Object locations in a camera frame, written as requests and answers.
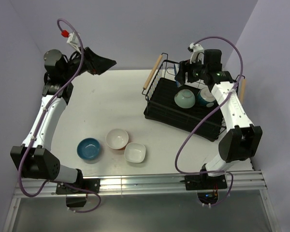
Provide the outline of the pale green ceramic bowl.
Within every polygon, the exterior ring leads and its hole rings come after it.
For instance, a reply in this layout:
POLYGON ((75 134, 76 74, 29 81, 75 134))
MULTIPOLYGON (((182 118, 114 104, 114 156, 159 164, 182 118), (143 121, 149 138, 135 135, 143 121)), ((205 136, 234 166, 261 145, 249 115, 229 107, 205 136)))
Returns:
POLYGON ((195 96, 189 89, 183 89, 176 93, 174 102, 183 109, 189 109, 195 105, 195 96))

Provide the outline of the teal and white bowl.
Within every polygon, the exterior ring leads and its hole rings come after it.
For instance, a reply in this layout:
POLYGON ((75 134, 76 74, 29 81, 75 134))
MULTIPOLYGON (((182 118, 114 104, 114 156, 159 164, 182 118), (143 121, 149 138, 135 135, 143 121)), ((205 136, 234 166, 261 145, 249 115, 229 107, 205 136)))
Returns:
POLYGON ((197 95, 197 100, 200 105, 206 106, 207 108, 214 106, 214 103, 216 101, 215 97, 209 91, 208 87, 202 88, 199 91, 197 95))

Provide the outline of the orange bowl white inside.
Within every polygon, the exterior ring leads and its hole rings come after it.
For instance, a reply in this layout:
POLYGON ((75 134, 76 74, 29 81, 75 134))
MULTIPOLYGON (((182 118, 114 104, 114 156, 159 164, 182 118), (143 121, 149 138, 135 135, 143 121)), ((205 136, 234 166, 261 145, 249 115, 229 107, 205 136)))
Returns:
POLYGON ((129 135, 123 129, 113 129, 106 135, 106 144, 114 150, 123 149, 129 142, 129 135))

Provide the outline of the blue ceramic bowl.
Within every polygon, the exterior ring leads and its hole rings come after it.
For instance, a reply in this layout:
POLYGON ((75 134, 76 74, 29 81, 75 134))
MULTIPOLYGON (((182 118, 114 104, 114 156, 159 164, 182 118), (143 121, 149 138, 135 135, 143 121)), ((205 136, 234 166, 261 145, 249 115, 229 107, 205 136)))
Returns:
POLYGON ((95 138, 85 138, 77 146, 76 152, 83 160, 94 160, 101 153, 100 142, 95 138))

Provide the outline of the white square bowl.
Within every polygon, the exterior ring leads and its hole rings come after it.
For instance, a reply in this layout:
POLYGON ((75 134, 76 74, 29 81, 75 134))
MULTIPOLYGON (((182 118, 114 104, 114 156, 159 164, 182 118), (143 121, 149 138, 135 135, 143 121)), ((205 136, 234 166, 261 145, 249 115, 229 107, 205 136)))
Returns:
POLYGON ((146 147, 140 143, 128 143, 124 151, 125 160, 131 163, 143 162, 145 155, 146 147))

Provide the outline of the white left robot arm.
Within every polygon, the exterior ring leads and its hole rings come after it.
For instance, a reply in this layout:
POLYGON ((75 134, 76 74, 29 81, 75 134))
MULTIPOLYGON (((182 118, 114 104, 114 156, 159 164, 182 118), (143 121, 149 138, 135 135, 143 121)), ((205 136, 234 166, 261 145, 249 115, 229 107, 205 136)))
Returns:
POLYGON ((44 87, 41 106, 29 134, 20 146, 13 146, 10 155, 18 170, 21 190, 23 178, 67 183, 73 193, 84 189, 82 171, 60 163, 51 153, 51 143, 58 121, 72 96, 72 80, 84 72, 101 75, 116 61, 95 54, 89 47, 79 49, 67 58, 57 49, 44 56, 44 87))

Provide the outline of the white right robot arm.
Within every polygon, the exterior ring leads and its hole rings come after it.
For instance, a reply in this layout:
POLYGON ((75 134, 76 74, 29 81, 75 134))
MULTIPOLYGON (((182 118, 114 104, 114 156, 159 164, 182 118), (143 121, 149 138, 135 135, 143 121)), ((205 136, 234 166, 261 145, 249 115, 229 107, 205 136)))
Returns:
POLYGON ((246 115, 236 93, 236 83, 228 71, 222 70, 222 52, 218 49, 190 49, 189 61, 179 64, 175 77, 180 84, 202 80, 222 112, 226 134, 218 144, 218 154, 201 169, 200 184, 208 189, 234 164, 256 154, 262 129, 246 115))

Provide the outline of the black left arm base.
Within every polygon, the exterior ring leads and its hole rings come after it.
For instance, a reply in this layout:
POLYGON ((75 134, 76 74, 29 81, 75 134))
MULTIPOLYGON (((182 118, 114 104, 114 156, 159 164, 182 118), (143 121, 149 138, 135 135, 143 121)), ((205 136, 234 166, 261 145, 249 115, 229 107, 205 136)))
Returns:
POLYGON ((55 194, 66 196, 66 206, 69 210, 76 213, 88 213, 96 210, 101 205, 100 183, 99 178, 85 178, 80 184, 60 183, 56 186, 55 194), (92 209, 80 210, 86 205, 90 194, 98 198, 97 204, 92 209))

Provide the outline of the aluminium table edge rail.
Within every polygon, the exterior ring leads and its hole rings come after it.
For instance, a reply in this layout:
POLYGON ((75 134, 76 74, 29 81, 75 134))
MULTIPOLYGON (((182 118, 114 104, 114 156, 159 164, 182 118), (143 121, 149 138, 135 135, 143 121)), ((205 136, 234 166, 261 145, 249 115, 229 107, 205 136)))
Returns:
MULTIPOLYGON (((235 171, 232 172, 234 181, 233 191, 264 190, 267 189, 261 171, 235 171)), ((181 174, 149 174, 149 175, 117 175, 117 176, 86 176, 85 179, 100 179, 100 196, 110 195, 143 195, 143 194, 168 194, 188 193, 186 191, 184 176, 181 174)), ((25 190, 34 194, 43 183, 42 180, 25 179, 25 190)), ((57 184, 47 183, 37 197, 64 197, 84 196, 84 193, 57 194, 57 184)), ((16 184, 13 198, 25 198, 20 187, 16 184)))

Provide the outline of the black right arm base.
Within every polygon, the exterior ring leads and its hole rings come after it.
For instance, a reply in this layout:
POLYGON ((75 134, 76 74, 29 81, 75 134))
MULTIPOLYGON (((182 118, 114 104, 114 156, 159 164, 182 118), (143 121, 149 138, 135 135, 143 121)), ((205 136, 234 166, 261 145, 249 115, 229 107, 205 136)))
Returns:
POLYGON ((210 177, 207 174, 186 175, 184 180, 186 190, 214 190, 227 189, 227 181, 224 175, 210 177))

